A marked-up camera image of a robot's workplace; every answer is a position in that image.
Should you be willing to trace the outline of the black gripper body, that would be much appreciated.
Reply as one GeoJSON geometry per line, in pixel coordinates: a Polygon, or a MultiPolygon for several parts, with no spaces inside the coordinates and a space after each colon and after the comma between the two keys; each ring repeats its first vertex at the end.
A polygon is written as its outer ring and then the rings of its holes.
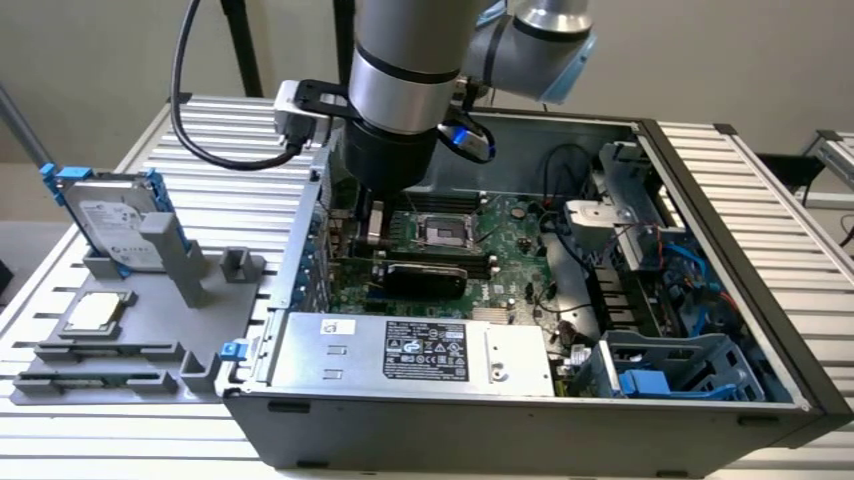
{"type": "Polygon", "coordinates": [[[405,135],[349,120],[343,153],[349,173],[374,194],[397,194],[423,180],[438,136],[437,128],[405,135]]]}

